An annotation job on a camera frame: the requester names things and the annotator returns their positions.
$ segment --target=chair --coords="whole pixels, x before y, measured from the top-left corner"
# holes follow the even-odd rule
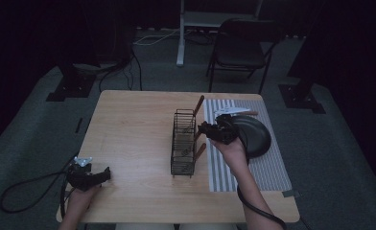
[[[284,37],[281,28],[273,21],[231,18],[218,30],[206,77],[210,72],[209,92],[212,90],[215,70],[247,71],[250,78],[257,69],[265,68],[259,94],[269,70],[272,49]],[[261,43],[269,44],[266,52]]]

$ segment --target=striped placemat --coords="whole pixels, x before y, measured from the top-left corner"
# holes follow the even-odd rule
[[[263,101],[250,100],[213,100],[203,101],[205,121],[215,124],[217,111],[223,107],[245,107],[259,112],[253,116],[263,123],[271,135],[271,147],[263,156],[250,159],[249,167],[261,191],[289,191],[292,189],[280,149],[278,148],[270,118]],[[207,157],[209,169],[209,189],[211,192],[235,192],[237,181],[224,163],[221,153],[207,140]]]

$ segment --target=metal rack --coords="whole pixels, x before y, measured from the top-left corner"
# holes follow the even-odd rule
[[[193,175],[197,141],[197,122],[193,109],[177,109],[174,114],[171,174]]]

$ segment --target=dark wall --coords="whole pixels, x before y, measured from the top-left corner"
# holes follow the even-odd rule
[[[0,1],[0,134],[63,61],[96,64],[78,1]]]
[[[289,75],[329,88],[376,175],[376,1],[326,1]]]

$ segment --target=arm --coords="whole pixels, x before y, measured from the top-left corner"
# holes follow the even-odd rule
[[[233,175],[236,177],[245,199],[256,208],[272,214],[269,205],[263,199],[253,175],[248,168],[245,155],[246,151],[240,139],[236,138],[236,140],[229,145],[215,142],[213,140],[210,141],[222,153],[223,159],[231,169]],[[282,227],[278,223],[260,216],[259,214],[248,209],[245,205],[243,207],[248,229],[282,230]]]
[[[59,226],[59,230],[75,230],[78,222],[81,220],[83,214],[89,207],[93,196],[98,193],[100,186],[95,186],[83,192],[81,190],[74,190],[68,201],[68,208],[66,209],[65,217]]]

